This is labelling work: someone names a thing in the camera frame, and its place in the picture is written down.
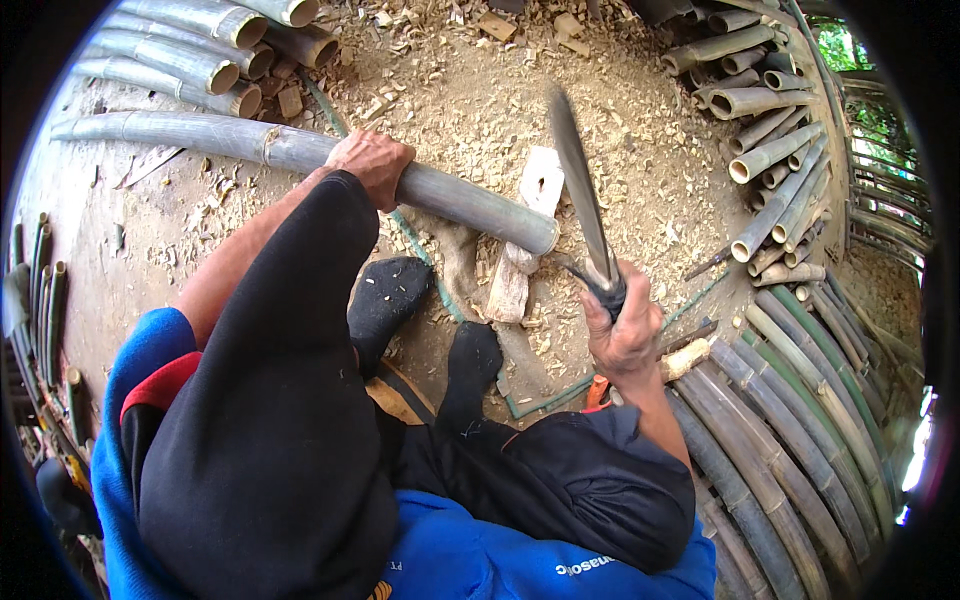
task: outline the right hand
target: right hand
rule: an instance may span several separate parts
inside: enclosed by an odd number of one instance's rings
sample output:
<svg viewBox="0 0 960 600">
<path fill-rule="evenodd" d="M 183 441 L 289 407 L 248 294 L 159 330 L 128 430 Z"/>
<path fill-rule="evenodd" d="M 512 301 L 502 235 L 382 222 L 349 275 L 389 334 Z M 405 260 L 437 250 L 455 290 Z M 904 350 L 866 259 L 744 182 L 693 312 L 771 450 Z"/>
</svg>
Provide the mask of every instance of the right hand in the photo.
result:
<svg viewBox="0 0 960 600">
<path fill-rule="evenodd" d="M 333 147 L 324 166 L 352 173 L 363 183 L 373 206 L 391 212 L 396 208 L 400 174 L 416 156 L 416 150 L 389 135 L 353 130 Z"/>
<path fill-rule="evenodd" d="M 589 349 L 597 370 L 617 388 L 648 384 L 657 369 L 657 336 L 663 311 L 650 302 L 650 279 L 626 260 L 618 261 L 627 284 L 627 298 L 616 323 L 593 294 L 584 292 L 580 302 L 587 315 Z"/>
</svg>

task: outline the black sock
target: black sock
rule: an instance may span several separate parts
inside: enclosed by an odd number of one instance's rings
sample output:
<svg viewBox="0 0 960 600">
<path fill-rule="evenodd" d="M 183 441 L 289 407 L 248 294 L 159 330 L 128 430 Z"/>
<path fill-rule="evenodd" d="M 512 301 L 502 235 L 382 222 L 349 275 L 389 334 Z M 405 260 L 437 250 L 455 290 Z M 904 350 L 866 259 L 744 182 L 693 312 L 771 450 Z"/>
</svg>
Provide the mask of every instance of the black sock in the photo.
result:
<svg viewBox="0 0 960 600">
<path fill-rule="evenodd" d="M 446 394 L 437 424 L 459 432 L 484 418 L 483 394 L 503 366 L 496 333 L 489 325 L 460 324 L 447 365 Z"/>
<path fill-rule="evenodd" d="M 350 340 L 360 359 L 360 374 L 370 379 L 391 338 L 420 306 L 433 270 L 419 258 L 395 256 L 367 265 L 347 311 Z"/>
</svg>

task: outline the knife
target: knife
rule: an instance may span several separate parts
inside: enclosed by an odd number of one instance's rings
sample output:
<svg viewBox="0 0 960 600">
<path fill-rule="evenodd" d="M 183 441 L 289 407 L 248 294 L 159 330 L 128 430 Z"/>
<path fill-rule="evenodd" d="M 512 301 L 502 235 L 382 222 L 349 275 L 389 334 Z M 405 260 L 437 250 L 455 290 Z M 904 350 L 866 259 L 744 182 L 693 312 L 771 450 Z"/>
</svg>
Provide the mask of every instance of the knife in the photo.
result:
<svg viewBox="0 0 960 600">
<path fill-rule="evenodd" d="M 607 244 L 600 217 L 600 205 L 597 203 L 587 156 L 578 134 L 577 120 L 573 116 L 570 99 L 559 85 L 550 91 L 549 112 L 550 129 L 553 131 L 554 146 L 560 156 L 560 166 L 564 169 L 566 189 L 570 193 L 570 200 L 573 201 L 573 208 L 587 243 L 588 260 L 584 271 L 569 267 L 567 269 L 587 285 L 616 322 L 627 298 L 627 284 L 616 265 L 616 256 Z"/>
</svg>

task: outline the person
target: person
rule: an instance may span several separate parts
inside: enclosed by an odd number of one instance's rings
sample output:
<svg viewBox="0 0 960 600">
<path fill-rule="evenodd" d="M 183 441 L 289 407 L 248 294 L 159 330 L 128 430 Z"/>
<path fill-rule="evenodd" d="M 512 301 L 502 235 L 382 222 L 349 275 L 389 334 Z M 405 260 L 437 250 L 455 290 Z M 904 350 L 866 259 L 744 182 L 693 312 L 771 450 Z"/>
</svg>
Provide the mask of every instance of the person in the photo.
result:
<svg viewBox="0 0 960 600">
<path fill-rule="evenodd" d="M 712 596 L 714 549 L 654 362 L 662 314 L 633 265 L 616 324 L 582 297 L 597 368 L 629 406 L 522 432 L 487 420 L 502 358 L 471 323 L 433 425 L 367 396 L 432 277 L 411 257 L 357 276 L 414 155 L 352 133 L 120 348 L 92 464 L 111 594 Z"/>
</svg>

